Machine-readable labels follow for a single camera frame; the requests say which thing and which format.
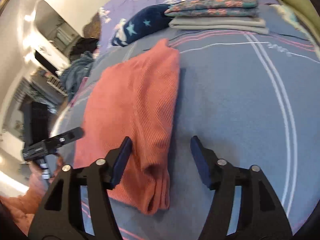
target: folded clothes stack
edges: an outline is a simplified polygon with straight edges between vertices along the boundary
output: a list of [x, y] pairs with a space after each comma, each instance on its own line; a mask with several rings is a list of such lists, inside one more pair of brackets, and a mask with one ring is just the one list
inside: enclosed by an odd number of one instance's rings
[[164, 13], [181, 30], [233, 29], [268, 34], [258, 17], [258, 0], [198, 0], [172, 5]]

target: screw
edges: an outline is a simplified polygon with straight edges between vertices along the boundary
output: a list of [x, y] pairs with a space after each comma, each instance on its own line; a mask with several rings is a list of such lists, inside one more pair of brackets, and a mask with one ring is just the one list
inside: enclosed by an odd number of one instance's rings
[[70, 171], [70, 169], [71, 169], [71, 166], [70, 166], [70, 165], [64, 165], [64, 166], [62, 167], [62, 170], [63, 170], [63, 171]]
[[260, 167], [259, 167], [258, 165], [253, 165], [253, 166], [251, 167], [251, 170], [253, 170], [253, 171], [255, 171], [255, 172], [258, 172], [258, 171], [260, 171]]
[[99, 165], [99, 166], [101, 166], [101, 165], [103, 165], [103, 164], [105, 164], [105, 163], [106, 163], [106, 160], [105, 160], [105, 159], [98, 159], [98, 160], [96, 160], [96, 164]]
[[227, 164], [227, 161], [225, 159], [218, 159], [217, 164], [219, 164], [220, 166], [224, 166]]

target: blue-gray garment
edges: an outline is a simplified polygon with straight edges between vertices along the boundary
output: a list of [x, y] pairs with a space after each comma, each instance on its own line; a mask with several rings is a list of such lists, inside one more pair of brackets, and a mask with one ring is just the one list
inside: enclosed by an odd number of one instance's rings
[[71, 63], [60, 76], [61, 85], [67, 90], [68, 102], [78, 92], [82, 79], [90, 75], [94, 59], [89, 51], [81, 54], [81, 57]]
[[[285, 211], [290, 209], [294, 232], [312, 212], [320, 198], [320, 62], [306, 37], [272, 8], [261, 7], [260, 15], [272, 36], [168, 28], [98, 57], [60, 132], [81, 125], [87, 99], [107, 67], [143, 53], [161, 38], [180, 51], [168, 160], [170, 208], [145, 216], [111, 200], [123, 237], [135, 239], [130, 232], [152, 240], [198, 239], [214, 192], [201, 183], [190, 152], [193, 135], [235, 166], [259, 165]], [[60, 153], [72, 164], [74, 144]], [[230, 233], [236, 228], [240, 196], [237, 187]], [[82, 201], [88, 205], [85, 188]], [[83, 209], [86, 231], [93, 234], [90, 211], [85, 205]]]

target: pile of clothes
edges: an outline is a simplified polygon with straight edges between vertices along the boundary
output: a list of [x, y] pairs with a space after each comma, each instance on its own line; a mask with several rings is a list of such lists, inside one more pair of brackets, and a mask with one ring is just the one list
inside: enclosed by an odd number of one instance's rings
[[169, 26], [181, 30], [233, 29], [268, 34], [259, 18], [258, 0], [198, 0], [171, 6]]
[[268, 34], [258, 0], [197, 0], [148, 6], [116, 30], [111, 44], [125, 47], [167, 27], [180, 30], [233, 29]]

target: green cushion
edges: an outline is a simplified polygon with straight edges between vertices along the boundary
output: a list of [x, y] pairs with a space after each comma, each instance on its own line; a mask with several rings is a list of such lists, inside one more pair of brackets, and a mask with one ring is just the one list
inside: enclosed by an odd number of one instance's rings
[[283, 0], [308, 18], [320, 32], [320, 16], [310, 0]]

